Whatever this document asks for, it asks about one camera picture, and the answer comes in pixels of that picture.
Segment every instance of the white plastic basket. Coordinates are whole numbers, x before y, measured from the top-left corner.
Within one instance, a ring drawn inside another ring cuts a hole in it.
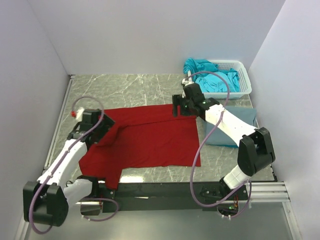
[[[239,92],[230,92],[229,99],[239,99],[243,95],[250,94],[252,91],[251,83],[245,66],[240,61],[236,60],[208,60],[211,63],[218,64],[219,70],[230,70],[231,68],[238,72],[239,76]],[[226,99],[226,92],[204,92],[205,98],[214,98],[214,99]]]

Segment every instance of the blue towel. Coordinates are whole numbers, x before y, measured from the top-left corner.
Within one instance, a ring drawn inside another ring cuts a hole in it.
[[[244,121],[245,123],[247,123],[251,126],[256,125],[256,115],[257,115],[256,109],[248,108],[248,107],[238,107],[238,106],[226,106],[225,109],[227,109],[230,113],[232,113],[237,118]],[[204,134],[207,136],[213,127],[214,127],[213,124],[205,121],[204,122]],[[205,144],[231,147],[231,148],[238,147],[237,144],[219,128],[217,128],[214,131],[214,133],[212,133],[212,135],[206,140]]]
[[[183,73],[187,74],[191,71],[191,74],[200,71],[215,72],[219,76],[223,77],[229,85],[230,92],[239,92],[239,76],[238,72],[231,68],[230,70],[219,70],[218,65],[209,62],[205,59],[193,59],[188,58],[183,66]],[[203,93],[226,93],[227,87],[225,83],[217,76],[207,73],[201,73],[193,77],[193,81],[200,85]]]

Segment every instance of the white wall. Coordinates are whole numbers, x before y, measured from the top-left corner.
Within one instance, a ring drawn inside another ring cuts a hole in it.
[[[26,0],[0,1],[0,239],[14,238],[22,189],[44,167],[68,75]]]
[[[286,0],[249,70],[304,239],[320,236],[320,1]]]
[[[29,0],[69,74],[181,73],[188,57],[249,67],[285,0]]]

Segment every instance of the white robotic arm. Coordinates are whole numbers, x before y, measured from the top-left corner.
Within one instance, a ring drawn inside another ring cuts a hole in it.
[[[33,221],[35,223],[50,226],[60,226],[66,219],[68,209],[81,199],[90,196],[99,197],[99,183],[96,177],[80,176],[78,179],[66,187],[72,172],[78,167],[79,160],[87,153],[88,149],[99,142],[99,140],[114,125],[114,121],[107,115],[99,121],[101,110],[81,108],[75,117],[78,123],[69,133],[67,141],[57,159],[37,179],[37,182],[29,181],[23,188],[23,211],[24,219],[29,221],[29,209],[32,204],[35,192],[45,183],[40,195],[35,201],[33,208]],[[99,124],[89,134],[84,135],[93,126]],[[63,161],[58,166],[58,162],[68,152]]]
[[[173,115],[195,115],[208,123],[216,125],[223,112],[223,118],[217,126],[227,134],[239,147],[237,165],[220,183],[228,193],[248,180],[255,173],[275,161],[275,153],[269,131],[262,127],[257,129],[232,113],[213,98],[205,99],[200,86],[188,83],[183,87],[183,94],[173,95]]]

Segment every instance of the grey marble surface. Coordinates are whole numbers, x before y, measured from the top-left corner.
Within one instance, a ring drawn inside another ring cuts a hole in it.
[[[75,75],[71,80],[70,91],[60,121],[59,131],[55,137],[48,164],[58,156],[66,141],[68,133],[75,125],[70,116],[71,105],[80,96],[88,95],[99,98],[105,109],[137,107],[146,105],[171,104],[172,94],[182,92],[183,74],[102,74]],[[237,100],[230,100],[229,106],[252,108],[248,95]],[[99,105],[90,99],[81,100],[79,107],[98,108]],[[204,139],[204,125],[197,118],[199,141]],[[201,167],[197,167],[194,181],[218,181],[237,164],[237,148],[205,145],[201,152]],[[190,167],[168,166],[148,168],[127,168],[122,171],[122,183],[157,183],[188,182]],[[252,180],[273,181],[272,168],[267,167]],[[72,180],[81,175],[79,167],[72,174]]]

